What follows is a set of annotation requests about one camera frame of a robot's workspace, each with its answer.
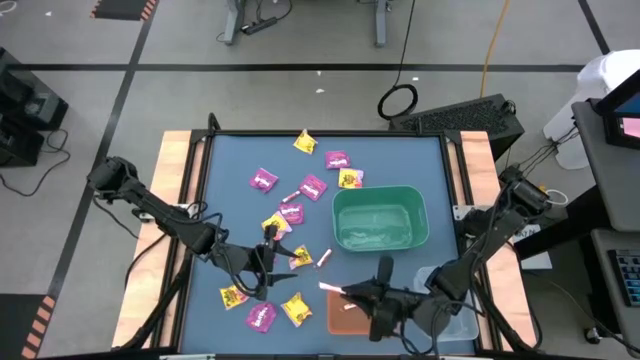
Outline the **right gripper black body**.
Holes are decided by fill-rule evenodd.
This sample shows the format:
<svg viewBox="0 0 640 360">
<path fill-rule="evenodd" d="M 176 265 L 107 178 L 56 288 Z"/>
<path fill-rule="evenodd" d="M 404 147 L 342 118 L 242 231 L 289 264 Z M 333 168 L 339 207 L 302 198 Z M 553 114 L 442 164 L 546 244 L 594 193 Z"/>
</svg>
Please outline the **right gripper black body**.
<svg viewBox="0 0 640 360">
<path fill-rule="evenodd" d="M 369 339 L 380 341 L 391 336 L 398 324 L 410 319 L 435 340 L 443 331 L 443 294 L 436 290 L 423 294 L 392 288 L 393 265 L 389 256 L 382 256 L 378 263 L 374 292 L 370 296 L 373 305 Z"/>
</svg>

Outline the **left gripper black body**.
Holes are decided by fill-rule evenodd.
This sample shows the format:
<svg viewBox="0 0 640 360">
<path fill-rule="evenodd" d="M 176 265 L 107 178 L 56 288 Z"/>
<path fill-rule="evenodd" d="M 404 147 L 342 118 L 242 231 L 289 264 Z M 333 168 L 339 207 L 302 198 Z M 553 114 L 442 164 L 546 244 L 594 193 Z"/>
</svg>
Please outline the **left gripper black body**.
<svg viewBox="0 0 640 360">
<path fill-rule="evenodd" d="M 219 249 L 220 267 L 231 276 L 236 288 L 244 295 L 258 300 L 267 298 L 270 276 L 272 275 L 277 234 L 275 225 L 267 225 L 264 229 L 264 242 L 253 248 L 237 245 L 223 245 Z M 248 287 L 241 278 L 243 271 L 253 273 L 257 284 Z"/>
</svg>

